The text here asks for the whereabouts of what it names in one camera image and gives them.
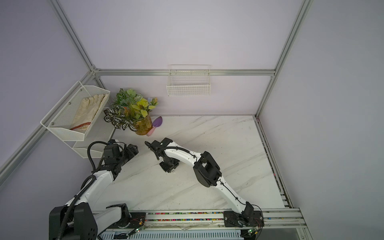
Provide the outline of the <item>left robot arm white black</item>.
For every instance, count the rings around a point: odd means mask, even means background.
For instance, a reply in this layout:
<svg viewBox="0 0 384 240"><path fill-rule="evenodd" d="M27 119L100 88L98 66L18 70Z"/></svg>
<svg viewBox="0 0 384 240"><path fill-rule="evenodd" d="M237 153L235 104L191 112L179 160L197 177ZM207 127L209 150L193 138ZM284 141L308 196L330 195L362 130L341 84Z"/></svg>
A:
<svg viewBox="0 0 384 240"><path fill-rule="evenodd" d="M81 190L65 205L55 207L49 215L50 240L97 240L108 227L128 227L132 215L126 204L106 207L101 213L94 208L106 188L112 184L122 166L134 158L138 147L110 140L98 165L91 161L92 174L82 183Z"/></svg>

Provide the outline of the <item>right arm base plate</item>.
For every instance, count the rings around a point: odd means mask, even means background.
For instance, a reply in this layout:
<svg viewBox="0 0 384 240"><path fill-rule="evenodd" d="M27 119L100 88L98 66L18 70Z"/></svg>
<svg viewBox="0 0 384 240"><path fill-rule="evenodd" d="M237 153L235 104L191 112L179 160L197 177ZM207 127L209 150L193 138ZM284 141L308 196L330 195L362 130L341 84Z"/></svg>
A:
<svg viewBox="0 0 384 240"><path fill-rule="evenodd" d="M261 211L253 211L248 214L238 214L233 211L224 211L224 224L225 227L263 227L264 217Z"/></svg>

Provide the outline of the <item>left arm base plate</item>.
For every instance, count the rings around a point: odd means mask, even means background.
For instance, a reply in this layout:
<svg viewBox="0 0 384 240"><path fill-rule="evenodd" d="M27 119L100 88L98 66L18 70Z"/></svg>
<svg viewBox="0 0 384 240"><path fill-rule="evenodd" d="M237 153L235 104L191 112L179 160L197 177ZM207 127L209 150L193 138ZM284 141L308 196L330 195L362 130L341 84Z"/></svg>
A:
<svg viewBox="0 0 384 240"><path fill-rule="evenodd" d="M145 212L130 212L130 215L130 218L114 223L108 229L137 229L144 225L147 215Z"/></svg>

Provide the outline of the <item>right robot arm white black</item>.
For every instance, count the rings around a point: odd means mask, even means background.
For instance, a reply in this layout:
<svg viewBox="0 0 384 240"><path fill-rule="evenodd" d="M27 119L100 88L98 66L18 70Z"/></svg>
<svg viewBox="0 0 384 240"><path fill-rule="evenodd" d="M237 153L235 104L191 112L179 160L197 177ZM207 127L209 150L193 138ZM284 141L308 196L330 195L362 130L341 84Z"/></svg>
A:
<svg viewBox="0 0 384 240"><path fill-rule="evenodd" d="M180 163L193 168L198 182L206 188L215 188L222 198L231 205L236 216L235 223L241 227L249 226L254 220L254 206L240 197L227 183L221 169L212 155L205 151L198 153L179 146L169 138L161 142L145 142L155 154L160 166L166 173L171 173Z"/></svg>

